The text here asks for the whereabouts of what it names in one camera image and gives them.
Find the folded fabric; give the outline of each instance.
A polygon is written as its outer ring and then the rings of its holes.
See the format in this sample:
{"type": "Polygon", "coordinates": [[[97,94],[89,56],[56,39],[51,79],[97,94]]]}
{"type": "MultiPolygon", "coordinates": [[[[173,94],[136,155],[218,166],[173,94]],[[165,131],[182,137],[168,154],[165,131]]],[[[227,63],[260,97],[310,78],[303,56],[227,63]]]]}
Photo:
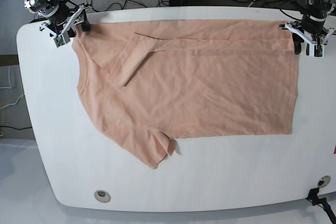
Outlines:
{"type": "Polygon", "coordinates": [[[172,155],[174,138],[290,134],[298,56],[279,24],[165,20],[78,29],[80,100],[101,133],[151,168],[172,155]]]}

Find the table surface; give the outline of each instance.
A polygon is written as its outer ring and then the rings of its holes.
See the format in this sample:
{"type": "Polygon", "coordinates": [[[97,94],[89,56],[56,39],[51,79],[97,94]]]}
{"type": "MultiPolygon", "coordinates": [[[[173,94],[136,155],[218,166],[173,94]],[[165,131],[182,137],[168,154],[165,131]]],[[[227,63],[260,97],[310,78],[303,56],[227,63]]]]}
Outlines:
{"type": "MultiPolygon", "coordinates": [[[[92,23],[287,19],[276,9],[245,7],[130,9],[88,17],[92,23]]],[[[325,24],[335,25],[336,18],[325,24]]],[[[243,208],[305,198],[325,175],[332,179],[321,192],[336,191],[334,37],[325,58],[300,55],[291,135],[177,140],[178,151],[152,170],[95,129],[77,95],[79,65],[71,43],[56,48],[38,27],[19,30],[18,55],[36,141],[62,204],[121,211],[243,208]],[[111,201],[98,202],[96,190],[107,191],[111,201]]]]}

